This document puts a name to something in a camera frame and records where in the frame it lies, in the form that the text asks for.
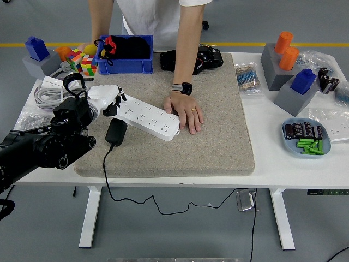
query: white robotic hand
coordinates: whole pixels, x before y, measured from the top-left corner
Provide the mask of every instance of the white robotic hand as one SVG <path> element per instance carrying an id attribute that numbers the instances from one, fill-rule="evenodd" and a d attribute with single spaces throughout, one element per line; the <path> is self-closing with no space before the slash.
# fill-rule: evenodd
<path id="1" fill-rule="evenodd" d="M 101 111 L 107 116 L 117 115 L 122 103 L 120 97 L 126 101 L 122 88 L 117 85 L 91 87 L 88 91 L 88 104 L 92 111 L 93 120 L 100 115 Z"/>

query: floor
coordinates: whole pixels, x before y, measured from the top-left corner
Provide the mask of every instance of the floor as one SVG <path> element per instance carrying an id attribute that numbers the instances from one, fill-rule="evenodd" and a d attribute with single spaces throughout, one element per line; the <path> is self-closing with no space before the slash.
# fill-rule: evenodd
<path id="1" fill-rule="evenodd" d="M 221 51 L 262 52 L 256 43 L 273 43 L 281 31 L 291 31 L 300 50 L 332 55 L 349 79 L 347 0 L 314 1 L 213 0 L 204 19 L 209 30 L 202 42 L 226 44 Z M 21 59 L 24 43 L 34 35 L 46 43 L 81 43 L 90 39 L 84 0 L 12 0 L 0 3 L 0 140 L 13 128 L 35 82 Z M 111 34 L 121 30 L 121 13 L 114 8 Z M 304 43 L 317 43 L 305 46 Z M 236 258 L 250 261 L 252 211 L 239 212 L 235 194 L 219 209 L 190 206 L 181 215 L 162 216 L 153 202 L 139 206 L 114 203 L 103 190 L 93 247 L 79 249 L 88 188 L 17 186 L 10 199 L 13 213 L 0 221 L 0 261 L 107 261 L 112 258 Z M 218 206 L 229 188 L 113 188 L 116 197 L 143 200 L 154 195 L 163 212 L 185 210 L 193 201 Z M 5 198 L 8 190 L 0 194 Z M 267 189 L 256 195 L 253 261 L 327 261 L 349 246 L 347 196 L 307 196 L 305 189 L 288 189 L 284 200 L 295 251 L 283 251 Z M 333 262 L 349 261 L 349 251 Z"/>

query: beige mat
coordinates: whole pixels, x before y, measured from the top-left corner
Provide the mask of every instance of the beige mat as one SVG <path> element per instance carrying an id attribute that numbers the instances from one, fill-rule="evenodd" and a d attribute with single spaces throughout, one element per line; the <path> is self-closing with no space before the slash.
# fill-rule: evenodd
<path id="1" fill-rule="evenodd" d="M 224 65 L 205 70 L 193 78 L 193 93 L 204 113 L 202 131 L 195 135 L 183 129 L 166 142 L 128 126 L 123 144 L 106 158 L 108 177 L 246 176 L 254 170 L 254 158 L 241 104 L 232 56 L 223 55 Z M 153 74 L 97 74 L 95 85 L 120 85 L 124 92 L 163 108 L 173 72 L 160 68 L 154 54 Z M 94 149 L 77 160 L 81 176 L 103 177 L 103 157 L 110 145 L 105 141 L 112 118 L 99 116 L 88 126 L 96 137 Z"/>

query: table leg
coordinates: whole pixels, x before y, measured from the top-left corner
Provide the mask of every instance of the table leg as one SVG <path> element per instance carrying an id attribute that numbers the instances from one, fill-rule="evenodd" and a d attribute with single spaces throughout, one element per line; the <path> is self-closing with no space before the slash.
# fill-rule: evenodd
<path id="1" fill-rule="evenodd" d="M 79 248 L 91 248 L 94 226 L 97 219 L 100 194 L 102 187 L 88 187 L 89 196 L 86 207 L 85 219 L 83 221 Z"/>
<path id="2" fill-rule="evenodd" d="M 284 190 L 284 188 L 271 188 L 270 195 L 272 197 L 282 249 L 295 250 L 290 223 L 288 221 L 284 199 L 282 198 Z"/>

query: hand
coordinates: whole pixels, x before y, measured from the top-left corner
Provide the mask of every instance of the hand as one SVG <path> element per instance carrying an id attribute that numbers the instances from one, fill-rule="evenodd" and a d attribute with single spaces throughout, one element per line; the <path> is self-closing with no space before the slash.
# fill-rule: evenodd
<path id="1" fill-rule="evenodd" d="M 92 43 L 82 43 L 81 45 L 79 45 L 77 47 L 77 49 L 79 49 L 81 52 L 83 52 L 83 50 L 85 49 L 86 46 L 91 45 Z"/>
<path id="2" fill-rule="evenodd" d="M 170 114 L 172 108 L 178 113 L 180 129 L 184 128 L 188 119 L 190 134 L 196 134 L 196 132 L 201 131 L 201 124 L 203 124 L 202 110 L 194 97 L 181 94 L 178 91 L 172 91 L 164 99 L 164 109 L 166 113 Z"/>

